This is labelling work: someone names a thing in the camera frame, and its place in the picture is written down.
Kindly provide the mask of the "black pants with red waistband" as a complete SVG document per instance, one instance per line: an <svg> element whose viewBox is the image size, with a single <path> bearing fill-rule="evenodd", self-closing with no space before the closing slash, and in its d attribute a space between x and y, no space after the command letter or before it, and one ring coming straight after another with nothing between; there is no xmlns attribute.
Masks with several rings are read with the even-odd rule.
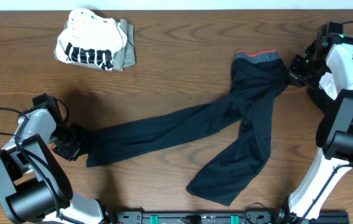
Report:
<svg viewBox="0 0 353 224"><path fill-rule="evenodd" d="M112 164L202 139L240 123L238 138L186 188L191 195L229 206L271 156L273 105L286 86L286 67L277 51L239 51L227 95L213 103L94 131L86 164Z"/></svg>

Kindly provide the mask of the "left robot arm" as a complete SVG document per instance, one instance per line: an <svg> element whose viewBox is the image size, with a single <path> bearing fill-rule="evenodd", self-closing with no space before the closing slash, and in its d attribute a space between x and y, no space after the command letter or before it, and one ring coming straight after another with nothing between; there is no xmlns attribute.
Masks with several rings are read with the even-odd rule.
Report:
<svg viewBox="0 0 353 224"><path fill-rule="evenodd" d="M116 223L97 199L72 189L55 155L87 153L88 130L67 125L61 100L42 94L17 112L18 127L0 150L0 204L13 223Z"/></svg>

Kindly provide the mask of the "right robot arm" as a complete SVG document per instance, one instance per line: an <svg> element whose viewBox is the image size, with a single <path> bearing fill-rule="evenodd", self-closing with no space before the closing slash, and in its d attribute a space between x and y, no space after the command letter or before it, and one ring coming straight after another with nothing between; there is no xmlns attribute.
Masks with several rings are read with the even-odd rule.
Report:
<svg viewBox="0 0 353 224"><path fill-rule="evenodd" d="M295 56L289 66L290 84L312 90L330 73L337 96L318 126L318 149L308 173L272 223L349 222L347 212L321 209L338 181L353 169L353 37L344 33L344 26L344 22L322 25L305 56Z"/></svg>

